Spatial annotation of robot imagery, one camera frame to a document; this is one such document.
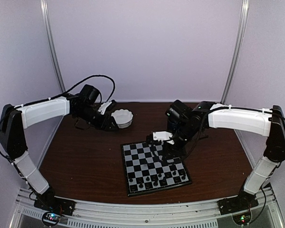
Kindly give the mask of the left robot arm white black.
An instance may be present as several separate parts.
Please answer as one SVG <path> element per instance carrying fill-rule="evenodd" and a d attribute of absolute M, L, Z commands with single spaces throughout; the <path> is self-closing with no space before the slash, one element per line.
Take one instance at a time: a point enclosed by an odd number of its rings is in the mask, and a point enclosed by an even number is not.
<path fill-rule="evenodd" d="M 0 120 L 0 144 L 7 153 L 5 157 L 27 181 L 36 193 L 40 203 L 49 211 L 59 206 L 55 192 L 42 176 L 29 156 L 24 131 L 40 122 L 66 115 L 80 118 L 90 126 L 103 131 L 117 131 L 116 120 L 106 110 L 93 106 L 100 91 L 92 85 L 84 85 L 82 90 L 72 95 L 69 93 L 33 102 L 29 105 L 3 107 Z"/>

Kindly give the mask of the folding black silver chessboard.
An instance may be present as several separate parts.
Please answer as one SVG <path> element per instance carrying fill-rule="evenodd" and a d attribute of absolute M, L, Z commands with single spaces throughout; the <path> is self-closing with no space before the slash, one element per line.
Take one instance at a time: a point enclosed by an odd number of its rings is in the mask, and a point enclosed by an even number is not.
<path fill-rule="evenodd" d="M 162 160 L 162 146 L 159 144 L 150 145 L 146 142 L 122 144 L 121 155 L 128 197 L 151 194 L 192 184 L 191 177 L 183 161 L 170 164 Z M 177 172 L 175 177 L 172 175 L 174 171 Z M 165 177 L 167 172 L 171 173 L 170 178 Z M 184 174 L 186 179 L 182 180 L 181 176 Z M 143 189 L 139 188 L 141 183 L 137 182 L 137 178 L 143 179 Z M 166 186 L 161 186 L 160 180 L 163 178 L 167 181 Z M 157 186 L 153 185 L 155 180 L 158 182 Z M 146 183 L 150 183 L 152 187 L 147 189 Z M 137 191 L 131 191 L 131 186 L 136 186 Z"/>

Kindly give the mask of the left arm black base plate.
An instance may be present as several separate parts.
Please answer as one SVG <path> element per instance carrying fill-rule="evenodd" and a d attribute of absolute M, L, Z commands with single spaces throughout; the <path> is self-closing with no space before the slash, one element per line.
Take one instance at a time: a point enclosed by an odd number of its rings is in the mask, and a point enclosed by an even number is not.
<path fill-rule="evenodd" d="M 73 200 L 67 200 L 57 197 L 39 197 L 34 202 L 34 207 L 46 211 L 54 212 L 58 215 L 72 216 L 76 203 Z"/>

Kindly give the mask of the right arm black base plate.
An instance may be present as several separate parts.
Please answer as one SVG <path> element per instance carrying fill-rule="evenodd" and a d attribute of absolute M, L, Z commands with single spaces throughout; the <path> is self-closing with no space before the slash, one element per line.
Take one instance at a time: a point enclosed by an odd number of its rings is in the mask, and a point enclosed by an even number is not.
<path fill-rule="evenodd" d="M 235 213 L 258 206 L 256 199 L 246 199 L 239 196 L 232 198 L 224 198 L 218 201 L 218 208 L 221 215 Z"/>

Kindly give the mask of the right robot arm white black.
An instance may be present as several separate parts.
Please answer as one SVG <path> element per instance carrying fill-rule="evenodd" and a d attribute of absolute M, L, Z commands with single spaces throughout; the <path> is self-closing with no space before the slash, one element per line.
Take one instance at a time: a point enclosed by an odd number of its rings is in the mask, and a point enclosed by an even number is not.
<path fill-rule="evenodd" d="M 185 158 L 183 148 L 207 128 L 239 130 L 267 138 L 263 155 L 234 199 L 237 209 L 243 210 L 252 202 L 264 182 L 285 160 L 285 118 L 278 105 L 271 109 L 253 109 L 203 101 L 191 108 L 176 100 L 165 114 L 168 130 L 153 133 L 152 137 L 162 142 L 164 151 L 171 156 Z"/>

